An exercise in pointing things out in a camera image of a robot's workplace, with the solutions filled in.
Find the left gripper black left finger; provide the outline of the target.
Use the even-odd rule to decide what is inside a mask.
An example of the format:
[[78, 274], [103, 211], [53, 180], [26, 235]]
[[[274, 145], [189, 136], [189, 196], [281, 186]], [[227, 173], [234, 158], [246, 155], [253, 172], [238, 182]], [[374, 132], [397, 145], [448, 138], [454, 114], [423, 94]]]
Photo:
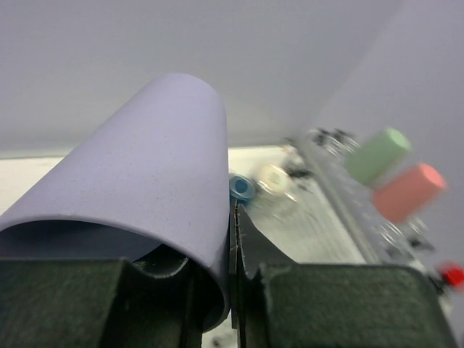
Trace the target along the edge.
[[197, 269], [175, 255], [2, 260], [3, 347], [199, 347]]

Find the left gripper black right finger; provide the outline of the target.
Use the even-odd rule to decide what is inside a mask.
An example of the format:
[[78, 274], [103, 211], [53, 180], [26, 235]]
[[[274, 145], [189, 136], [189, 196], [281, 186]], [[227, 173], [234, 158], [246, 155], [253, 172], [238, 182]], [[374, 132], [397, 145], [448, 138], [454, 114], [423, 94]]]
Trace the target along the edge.
[[456, 347], [445, 277], [398, 265], [298, 264], [231, 204], [232, 325], [240, 347]]

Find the lavender plastic cup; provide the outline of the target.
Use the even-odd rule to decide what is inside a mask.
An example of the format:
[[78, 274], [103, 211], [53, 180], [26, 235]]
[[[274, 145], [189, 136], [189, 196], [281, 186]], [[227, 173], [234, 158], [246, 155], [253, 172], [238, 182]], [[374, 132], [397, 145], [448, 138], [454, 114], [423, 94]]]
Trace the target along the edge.
[[204, 329], [228, 315], [225, 107], [192, 75], [144, 86], [1, 216], [1, 256], [138, 260], [168, 246], [214, 281]]

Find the pink plastic cup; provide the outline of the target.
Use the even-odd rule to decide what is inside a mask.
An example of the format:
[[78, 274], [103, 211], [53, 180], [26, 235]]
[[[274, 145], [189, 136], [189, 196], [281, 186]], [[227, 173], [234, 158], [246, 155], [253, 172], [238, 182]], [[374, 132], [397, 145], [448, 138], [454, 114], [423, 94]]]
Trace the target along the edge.
[[433, 201], [447, 187], [432, 166], [418, 163], [401, 172], [372, 195], [378, 213], [391, 223], [403, 223]]

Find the green plastic cup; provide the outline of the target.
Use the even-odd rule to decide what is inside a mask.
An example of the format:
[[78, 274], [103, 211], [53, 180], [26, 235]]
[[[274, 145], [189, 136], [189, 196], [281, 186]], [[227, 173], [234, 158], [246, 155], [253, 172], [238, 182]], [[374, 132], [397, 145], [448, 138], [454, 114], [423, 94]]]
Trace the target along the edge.
[[372, 187], [410, 152], [408, 138], [394, 128], [384, 128], [346, 156], [344, 169], [359, 184]]

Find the dark blue ceramic mug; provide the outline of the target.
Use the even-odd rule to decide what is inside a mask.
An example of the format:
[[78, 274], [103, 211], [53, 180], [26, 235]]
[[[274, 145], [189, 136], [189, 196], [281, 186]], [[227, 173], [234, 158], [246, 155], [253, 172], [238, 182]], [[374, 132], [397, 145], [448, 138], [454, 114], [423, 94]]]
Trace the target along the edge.
[[230, 201], [236, 200], [239, 204], [247, 206], [256, 195], [254, 183], [247, 177], [239, 174], [229, 174]]

